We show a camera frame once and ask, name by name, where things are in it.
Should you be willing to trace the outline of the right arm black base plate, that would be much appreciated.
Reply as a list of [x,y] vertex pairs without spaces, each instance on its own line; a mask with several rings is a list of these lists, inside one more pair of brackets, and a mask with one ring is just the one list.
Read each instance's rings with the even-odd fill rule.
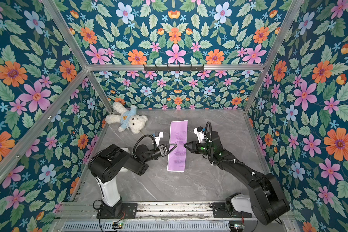
[[247,212],[238,212],[224,202],[212,203],[209,208],[213,212],[214,218],[252,218],[253,215]]

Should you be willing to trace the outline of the white box behind left arm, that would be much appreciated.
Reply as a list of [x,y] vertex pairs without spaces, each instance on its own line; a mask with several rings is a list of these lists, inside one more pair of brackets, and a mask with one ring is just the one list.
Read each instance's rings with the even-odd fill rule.
[[123,148],[122,150],[125,151],[125,155],[131,156],[131,153],[128,148]]

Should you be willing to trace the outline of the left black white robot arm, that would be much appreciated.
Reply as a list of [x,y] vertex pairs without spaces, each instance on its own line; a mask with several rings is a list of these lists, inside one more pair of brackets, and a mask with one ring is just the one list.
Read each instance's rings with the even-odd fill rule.
[[111,145],[95,155],[88,169],[100,187],[104,205],[113,208],[122,202],[116,181],[122,168],[141,176],[147,171],[149,161],[169,155],[176,147],[177,144],[162,144],[149,149],[146,145],[138,145],[130,154],[117,145]]

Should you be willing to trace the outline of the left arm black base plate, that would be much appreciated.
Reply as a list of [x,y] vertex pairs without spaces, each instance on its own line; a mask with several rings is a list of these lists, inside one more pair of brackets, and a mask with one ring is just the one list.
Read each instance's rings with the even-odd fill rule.
[[132,219],[137,213],[137,203],[117,203],[114,207],[101,203],[97,219]]

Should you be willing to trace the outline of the purple printed paper sheet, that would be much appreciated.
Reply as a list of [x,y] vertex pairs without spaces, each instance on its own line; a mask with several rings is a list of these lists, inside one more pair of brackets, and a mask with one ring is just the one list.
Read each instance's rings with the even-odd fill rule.
[[169,142],[177,144],[177,148],[168,155],[168,172],[185,172],[186,153],[184,144],[187,142],[188,121],[172,121],[170,124]]

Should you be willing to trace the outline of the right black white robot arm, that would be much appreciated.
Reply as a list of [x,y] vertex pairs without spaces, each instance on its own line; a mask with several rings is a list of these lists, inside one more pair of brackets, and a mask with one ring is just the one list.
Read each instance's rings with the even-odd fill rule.
[[248,191],[247,195],[236,194],[229,198],[228,205],[235,212],[254,215],[267,225],[290,211],[290,204],[277,178],[271,174],[258,172],[224,149],[216,131],[207,133],[199,143],[192,141],[184,147],[193,154],[206,155],[210,164],[230,173],[238,179]]

